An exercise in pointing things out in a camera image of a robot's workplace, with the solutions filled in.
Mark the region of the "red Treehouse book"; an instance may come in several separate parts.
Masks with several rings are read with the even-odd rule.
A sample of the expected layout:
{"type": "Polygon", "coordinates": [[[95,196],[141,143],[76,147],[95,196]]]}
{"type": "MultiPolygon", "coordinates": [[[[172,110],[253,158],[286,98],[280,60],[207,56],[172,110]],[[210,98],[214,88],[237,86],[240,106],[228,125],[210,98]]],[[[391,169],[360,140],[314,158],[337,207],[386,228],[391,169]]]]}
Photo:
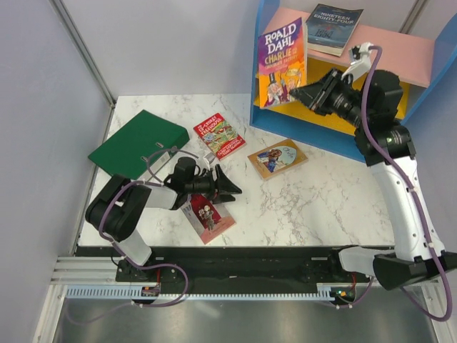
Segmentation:
{"type": "Polygon", "coordinates": [[[197,124],[194,131],[218,160],[225,159],[246,145],[244,138],[220,113],[197,124]]]}

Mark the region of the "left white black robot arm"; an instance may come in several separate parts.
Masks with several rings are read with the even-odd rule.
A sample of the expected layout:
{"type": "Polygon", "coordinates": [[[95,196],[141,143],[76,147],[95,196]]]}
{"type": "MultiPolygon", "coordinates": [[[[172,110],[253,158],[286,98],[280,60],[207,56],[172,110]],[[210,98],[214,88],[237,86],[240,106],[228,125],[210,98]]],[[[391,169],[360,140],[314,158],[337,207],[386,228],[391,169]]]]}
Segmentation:
{"type": "Polygon", "coordinates": [[[220,165],[201,169],[193,157],[183,156],[162,184],[112,176],[90,203],[85,220],[126,257],[136,277],[148,281],[156,275],[157,265],[151,247],[136,229],[145,208],[178,210],[196,195],[210,205],[224,204],[241,193],[220,165]]]}

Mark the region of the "blue Nineteen Eighty-Four book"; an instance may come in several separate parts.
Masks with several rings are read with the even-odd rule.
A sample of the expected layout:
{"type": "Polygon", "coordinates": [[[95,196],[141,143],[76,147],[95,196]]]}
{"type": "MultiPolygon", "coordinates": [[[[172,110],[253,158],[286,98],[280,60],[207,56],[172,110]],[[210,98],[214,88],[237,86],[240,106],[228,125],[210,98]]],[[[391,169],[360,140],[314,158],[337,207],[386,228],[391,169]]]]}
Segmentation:
{"type": "Polygon", "coordinates": [[[357,27],[363,9],[317,4],[306,20],[309,48],[340,57],[357,27]]]}

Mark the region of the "orange Hello book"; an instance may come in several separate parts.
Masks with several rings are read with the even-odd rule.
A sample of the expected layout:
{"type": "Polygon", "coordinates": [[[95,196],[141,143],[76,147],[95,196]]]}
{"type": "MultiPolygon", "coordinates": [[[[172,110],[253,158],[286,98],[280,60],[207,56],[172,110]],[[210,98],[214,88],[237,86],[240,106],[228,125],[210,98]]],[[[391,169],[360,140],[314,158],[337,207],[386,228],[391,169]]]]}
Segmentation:
{"type": "Polygon", "coordinates": [[[248,160],[258,175],[267,180],[308,161],[308,157],[292,139],[285,139],[249,155],[248,160]]]}

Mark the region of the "purple Roald Dahl book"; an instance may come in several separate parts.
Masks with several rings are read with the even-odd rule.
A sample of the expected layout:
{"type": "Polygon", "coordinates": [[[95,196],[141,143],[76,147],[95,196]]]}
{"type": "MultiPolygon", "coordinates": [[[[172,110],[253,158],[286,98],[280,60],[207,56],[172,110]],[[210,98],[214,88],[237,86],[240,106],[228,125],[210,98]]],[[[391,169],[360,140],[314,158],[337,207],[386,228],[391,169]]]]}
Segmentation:
{"type": "Polygon", "coordinates": [[[262,109],[295,101],[307,82],[307,25],[300,17],[258,38],[258,98],[262,109]]]}

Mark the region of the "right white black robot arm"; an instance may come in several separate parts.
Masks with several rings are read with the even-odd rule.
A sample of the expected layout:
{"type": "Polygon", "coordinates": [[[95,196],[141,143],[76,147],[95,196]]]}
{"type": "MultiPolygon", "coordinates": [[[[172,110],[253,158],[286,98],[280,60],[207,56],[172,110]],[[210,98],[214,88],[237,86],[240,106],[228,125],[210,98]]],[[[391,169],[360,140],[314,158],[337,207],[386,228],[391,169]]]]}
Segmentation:
{"type": "Polygon", "coordinates": [[[327,263],[335,281],[352,272],[377,278],[386,290],[428,281],[439,275],[432,253],[445,272],[456,269],[456,253],[446,251],[432,224],[423,228],[413,195],[421,194],[416,150],[406,127],[396,119],[403,89],[399,77],[376,70],[367,83],[367,122],[371,135],[392,161],[386,160],[366,136],[362,124],[362,93],[352,87],[352,78],[331,69],[322,79],[292,90],[292,96],[316,114],[336,114],[355,127],[355,142],[366,166],[375,176],[388,208],[394,234],[392,252],[358,246],[339,249],[327,263]]]}

